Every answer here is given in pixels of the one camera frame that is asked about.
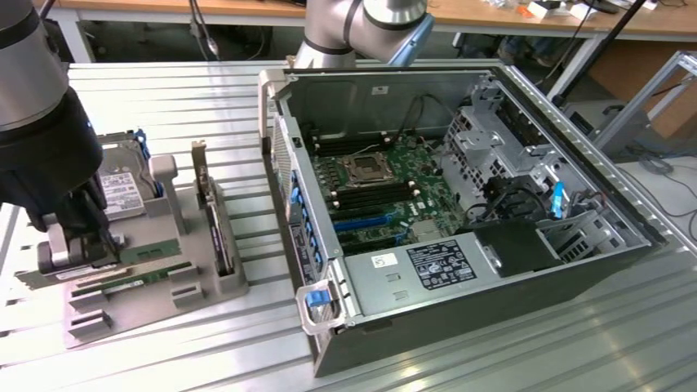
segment circuit board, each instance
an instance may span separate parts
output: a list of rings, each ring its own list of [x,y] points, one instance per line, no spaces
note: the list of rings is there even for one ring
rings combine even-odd
[[[430,221],[436,236],[449,236],[463,223],[465,212],[441,176],[438,164],[433,161],[430,146],[417,136],[404,136],[382,151],[360,151],[350,155],[313,157],[332,222],[360,221],[365,216],[388,216],[385,224],[373,227],[337,230],[337,237],[346,255],[408,245],[424,241],[412,229],[414,223]],[[354,172],[356,162],[366,165],[366,174]],[[417,194],[408,200],[376,203],[370,207],[340,211],[332,204],[332,191],[369,189],[377,184],[414,182]]]

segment metal table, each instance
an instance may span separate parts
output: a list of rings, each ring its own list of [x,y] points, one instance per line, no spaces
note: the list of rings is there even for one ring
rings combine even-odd
[[[2,390],[697,390],[697,261],[689,252],[641,261],[569,303],[313,378],[258,151],[257,73],[273,67],[282,63],[72,68],[97,131],[142,127],[152,152],[176,155],[181,187],[193,178],[190,141],[206,140],[252,290],[66,351],[60,287],[29,292],[12,279],[28,268],[13,253],[37,234],[18,209],[4,206]]]

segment motherboard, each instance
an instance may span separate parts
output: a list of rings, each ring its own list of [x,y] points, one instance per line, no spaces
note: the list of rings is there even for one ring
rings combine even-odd
[[[350,154],[314,154],[314,173],[345,255],[442,238],[461,227],[459,194],[443,181],[443,156],[429,142],[412,135]]]

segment cable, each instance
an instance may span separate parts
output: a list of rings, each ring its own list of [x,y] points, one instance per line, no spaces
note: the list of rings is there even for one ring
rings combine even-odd
[[[256,58],[256,56],[258,56],[261,54],[261,51],[264,50],[264,45],[265,45],[265,33],[264,33],[264,26],[260,26],[258,27],[258,31],[261,32],[261,45],[258,45],[258,50],[257,52],[253,54],[252,57],[249,57],[245,61],[249,61],[252,59]]]
[[[193,38],[196,38],[196,44],[198,45],[200,54],[204,56],[205,61],[210,61],[208,58],[208,53],[205,52],[204,45],[200,43],[201,37],[200,33],[202,31],[202,28],[200,27],[198,18],[196,17],[196,8],[193,6],[193,0],[188,0],[188,7],[192,12],[192,22],[190,22],[190,33],[193,35]]]
[[[487,207],[489,204],[486,203],[475,203],[473,204],[471,206],[469,206],[469,208],[465,210],[465,218],[467,218],[467,213],[474,209],[474,208],[482,208],[482,207]]]
[[[356,152],[352,153],[350,155],[360,154],[360,153],[362,153],[364,151],[372,149],[373,147],[380,147],[380,145],[369,145],[368,147],[365,147],[364,149],[360,149],[358,151],[356,151]]]
[[[593,0],[593,2],[590,3],[590,6],[587,6],[586,14],[583,15],[583,19],[581,19],[581,22],[579,22],[578,26],[575,27],[575,31],[569,38],[569,46],[566,47],[566,51],[563,52],[562,56],[558,58],[558,61],[554,64],[554,67],[551,68],[551,71],[549,71],[546,76],[534,83],[534,86],[538,86],[539,84],[542,84],[546,81],[546,79],[549,79],[551,77],[551,75],[557,72],[557,69],[561,66],[562,62],[566,60],[566,57],[569,57],[570,51],[574,48],[575,36],[578,35],[578,32],[581,31],[581,27],[582,27],[583,23],[586,23],[587,16],[590,15],[590,10],[593,9],[594,5],[595,5],[595,0]]]
[[[421,116],[424,114],[424,108],[426,106],[426,102],[425,102],[424,98],[430,98],[439,105],[439,107],[445,109],[450,118],[455,117],[455,112],[453,110],[450,110],[447,105],[433,94],[426,93],[426,94],[421,94],[420,96],[414,96],[414,98],[412,98],[412,101],[409,102],[409,107],[408,107],[406,113],[404,114],[402,124],[400,125],[400,129],[397,130],[396,135],[392,138],[393,144],[396,143],[397,140],[400,140],[400,136],[402,135],[404,129],[406,128],[406,122],[409,119],[409,115],[412,114],[412,111],[414,109],[414,105],[417,102],[420,102],[420,112],[416,117],[414,125],[412,126],[412,129],[416,129],[416,127],[418,126],[418,121],[421,120]]]
[[[679,83],[675,83],[673,86],[666,87],[663,90],[655,91],[651,96],[659,96],[661,94],[666,93],[667,91],[673,90],[674,88],[679,87],[686,82],[691,82],[694,80],[694,76],[690,76],[689,78],[679,81]]]
[[[694,210],[690,210],[690,211],[679,213],[679,214],[674,214],[671,212],[667,212],[667,210],[663,207],[663,204],[661,204],[661,202],[658,201],[658,198],[655,197],[655,194],[653,194],[653,192],[647,189],[647,187],[643,184],[641,184],[639,180],[634,177],[634,175],[631,173],[629,173],[626,170],[623,170],[621,167],[617,167],[617,169],[619,169],[619,172],[622,172],[633,180],[634,184],[638,185],[643,189],[646,194],[651,197],[653,202],[658,206],[658,209],[661,210],[661,212],[665,215],[667,215],[667,216],[670,216],[673,218],[682,218],[682,217],[685,217],[685,216],[691,214],[691,216],[689,218],[689,223],[687,223],[687,233],[689,233],[689,237],[693,239],[693,241],[697,242],[697,237],[694,236],[694,231],[693,231],[694,218],[697,217],[697,208]],[[694,195],[694,191],[687,186],[687,184],[685,184],[682,182],[681,182],[681,184],[689,188],[690,193]]]
[[[210,34],[208,33],[208,26],[205,25],[204,14],[200,11],[198,0],[188,0],[188,5],[192,9],[193,23],[204,30],[204,37],[205,43],[208,44],[208,49],[210,50],[210,53],[216,56],[216,60],[220,61],[220,56],[217,55],[217,44],[213,38],[210,37]]]
[[[673,181],[675,184],[682,185],[682,186],[687,189],[689,193],[693,194],[694,199],[697,200],[697,194],[694,193],[693,189],[689,187],[687,184],[685,184],[682,181],[675,180],[675,179],[674,179],[673,177],[670,177],[667,174],[663,174],[663,177],[667,178],[670,181]]]
[[[658,0],[658,2],[661,3],[661,6],[663,6],[663,7],[679,8],[679,7],[685,7],[687,5],[685,0],[679,0],[679,4],[666,4],[663,0]]]
[[[38,11],[38,18],[41,20],[45,20],[45,17],[48,16],[48,13],[50,12],[50,9],[52,9],[54,3],[56,3],[56,0],[45,0],[44,5],[41,6],[41,9]]]
[[[522,192],[523,194],[527,194],[533,198],[534,202],[537,203],[537,205],[542,209],[542,211],[546,212],[545,203],[542,202],[542,199],[530,189],[522,188],[521,186],[518,186],[518,187],[513,188],[513,190],[517,190],[517,191]]]
[[[542,199],[539,198],[539,196],[530,189],[515,186],[513,189],[503,191],[503,194],[501,194],[501,196],[498,196],[498,198],[495,199],[493,204],[486,208],[486,211],[483,212],[483,214],[481,214],[481,216],[477,218],[477,220],[483,221],[495,211],[498,204],[501,204],[503,202],[505,198],[507,198],[511,194],[514,194],[514,192],[522,192],[523,194],[530,196],[533,198],[534,202],[537,203],[538,207],[542,209],[542,212],[546,214],[545,203],[542,202]]]

